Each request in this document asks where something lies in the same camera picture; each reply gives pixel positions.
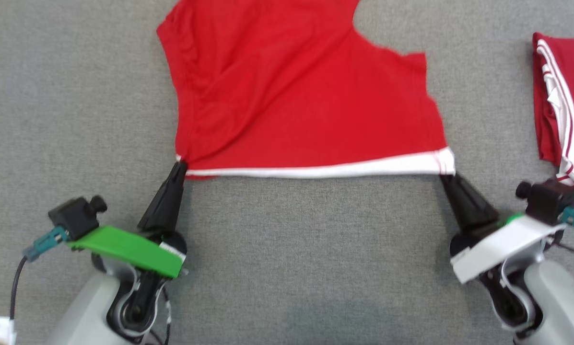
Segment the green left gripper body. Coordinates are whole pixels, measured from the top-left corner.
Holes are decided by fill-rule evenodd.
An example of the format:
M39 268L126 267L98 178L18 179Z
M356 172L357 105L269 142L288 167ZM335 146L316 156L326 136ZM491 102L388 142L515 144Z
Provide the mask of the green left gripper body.
M73 250L88 250L136 268L153 271L169 279L177 278L186 259L184 251L166 242L157 244L139 234L100 226L77 241L66 245Z

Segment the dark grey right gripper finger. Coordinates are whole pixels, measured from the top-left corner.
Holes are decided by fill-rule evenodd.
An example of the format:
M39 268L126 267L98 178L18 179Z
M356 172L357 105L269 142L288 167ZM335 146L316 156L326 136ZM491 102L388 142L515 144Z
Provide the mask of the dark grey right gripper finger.
M447 200L460 233L476 233L499 221L499 212L460 174L447 175Z
M460 231L472 231L480 222L477 190L460 174L443 174L439 177Z

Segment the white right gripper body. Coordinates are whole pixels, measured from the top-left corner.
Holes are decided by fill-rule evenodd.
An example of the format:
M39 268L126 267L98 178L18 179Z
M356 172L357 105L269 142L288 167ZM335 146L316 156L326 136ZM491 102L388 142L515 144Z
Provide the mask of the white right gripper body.
M454 274L461 284L465 284L565 228L565 223L548 225L528 215L518 216L451 258Z

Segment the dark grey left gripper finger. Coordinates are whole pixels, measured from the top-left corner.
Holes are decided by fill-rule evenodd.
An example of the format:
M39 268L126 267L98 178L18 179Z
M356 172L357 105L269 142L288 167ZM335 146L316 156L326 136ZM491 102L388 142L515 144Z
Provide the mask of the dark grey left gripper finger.
M176 230L182 202L182 163L175 163L158 188L137 228L142 232Z
M164 181L163 194L158 206L157 224L166 231L175 231L184 193L186 163L175 163Z

